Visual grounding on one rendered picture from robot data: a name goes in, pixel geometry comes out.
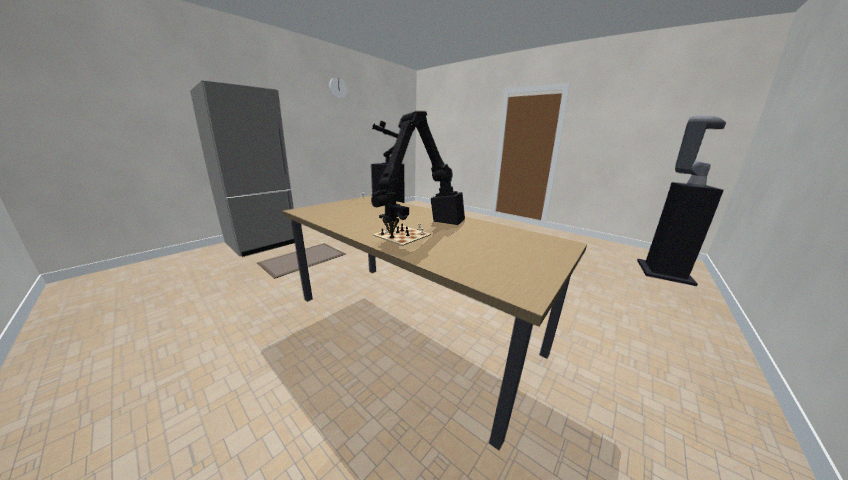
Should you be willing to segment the brown and cream chessboard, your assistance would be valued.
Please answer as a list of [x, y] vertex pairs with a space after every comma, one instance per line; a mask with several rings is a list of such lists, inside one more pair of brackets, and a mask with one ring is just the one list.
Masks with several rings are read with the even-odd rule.
[[393, 242], [393, 243], [396, 243], [398, 245], [403, 246], [403, 245], [409, 244], [411, 242], [414, 242], [416, 240], [419, 240], [419, 239], [422, 239], [424, 237], [431, 235], [430, 233], [426, 233], [426, 232], [423, 232], [424, 234], [421, 234], [422, 231], [408, 227], [410, 236], [407, 236], [407, 233], [405, 233], [406, 226], [403, 226], [404, 231], [400, 231], [400, 230], [401, 230], [401, 226], [399, 226], [399, 232], [400, 233], [396, 233], [397, 229], [395, 228], [394, 233], [393, 233], [394, 238], [390, 238], [391, 234], [385, 233], [386, 230], [383, 231], [384, 235], [381, 235], [382, 232], [379, 232], [379, 233], [373, 234], [373, 236], [376, 236], [376, 237], [379, 237], [379, 238], [382, 238], [382, 239], [385, 239], [387, 241], [390, 241], [390, 242]]

